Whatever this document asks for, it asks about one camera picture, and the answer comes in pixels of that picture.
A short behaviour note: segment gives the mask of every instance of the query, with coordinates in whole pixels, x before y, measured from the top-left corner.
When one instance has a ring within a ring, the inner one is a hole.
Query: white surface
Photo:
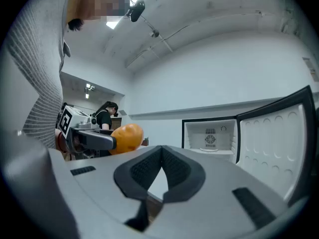
[[[188,158],[196,155],[188,150],[181,153]],[[275,217],[287,209],[278,194],[236,165],[207,155],[194,159],[206,174],[201,189],[185,202],[164,204],[144,234],[157,239],[232,239],[251,234],[256,226],[232,194],[242,187]]]
[[[306,151],[306,121],[302,105],[240,122],[238,165],[285,201],[298,182]]]
[[[302,57],[313,56],[285,34],[234,32],[208,38],[138,72],[130,114],[278,98],[306,85],[317,92],[319,84]]]
[[[237,145],[233,143],[233,133],[237,130],[236,120],[216,120],[216,121],[191,121],[186,122],[184,127],[184,148],[197,153],[207,154],[213,157],[221,157],[227,161],[233,161],[233,156],[237,154]],[[214,129],[215,133],[206,133],[207,129]],[[206,141],[208,135],[214,136],[214,147]],[[207,152],[202,149],[218,151]]]
[[[222,158],[226,161],[232,161],[234,153],[231,150],[218,150],[212,153],[209,153],[207,151],[202,151],[201,149],[189,149],[191,151],[197,152],[199,154],[204,154],[212,157]]]
[[[56,181],[64,201],[74,215],[80,238],[146,238],[142,233],[136,232],[130,227],[123,225],[123,222],[115,219],[112,214],[103,210],[103,208],[101,208],[97,202],[93,201],[88,193],[79,185],[76,178],[70,173],[69,167],[72,167],[72,165],[76,163],[81,164],[83,161],[85,162],[85,160],[70,161],[66,163],[60,151],[49,149],[49,153]]]
[[[118,23],[119,23],[119,20],[118,21],[109,21],[109,22],[106,23],[106,25],[109,28],[114,29]]]
[[[148,192],[163,200],[163,194],[166,191],[168,191],[167,178],[163,168],[161,168],[154,182],[150,186]]]
[[[130,91],[132,76],[120,63],[94,50],[86,52],[83,44],[71,42],[70,49],[72,56],[65,59],[63,72],[122,95]]]

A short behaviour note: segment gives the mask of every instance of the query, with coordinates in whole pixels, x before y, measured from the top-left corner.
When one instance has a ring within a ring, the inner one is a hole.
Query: cable
[[[144,18],[142,15],[141,17],[144,19],[144,21],[146,22],[146,24],[152,29],[152,30],[155,30],[155,27],[153,27],[153,25],[146,19]]]
[[[166,37],[164,40],[166,41],[166,40],[170,39],[172,36],[176,35],[178,32],[182,31],[184,28],[187,28],[188,26],[189,26],[189,25],[187,25],[187,26],[181,28],[179,31],[175,32],[174,34],[170,35],[169,37]]]

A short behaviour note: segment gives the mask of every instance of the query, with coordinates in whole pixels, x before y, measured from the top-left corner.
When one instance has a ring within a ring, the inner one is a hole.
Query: sleeve
[[[101,113],[102,114],[102,118],[101,118],[101,125],[103,124],[108,124],[111,128],[112,125],[112,121],[111,121],[111,116],[109,113]]]

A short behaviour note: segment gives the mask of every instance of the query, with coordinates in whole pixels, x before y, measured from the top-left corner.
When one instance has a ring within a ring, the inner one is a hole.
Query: person
[[[101,129],[110,130],[112,126],[111,116],[116,115],[118,105],[113,102],[107,101],[95,113],[97,124]]]
[[[55,129],[63,100],[59,73],[64,56],[71,56],[64,33],[80,30],[86,20],[123,16],[129,8],[130,0],[29,0],[0,49],[0,85],[10,89],[1,104],[19,112],[14,123],[1,119],[1,128],[23,130],[47,148],[67,151]]]

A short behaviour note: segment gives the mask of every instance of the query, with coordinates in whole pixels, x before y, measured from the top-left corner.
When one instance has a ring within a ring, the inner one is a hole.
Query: orange fruit
[[[136,150],[141,146],[144,132],[137,124],[127,124],[114,130],[111,134],[116,139],[116,148],[109,150],[112,155]]]

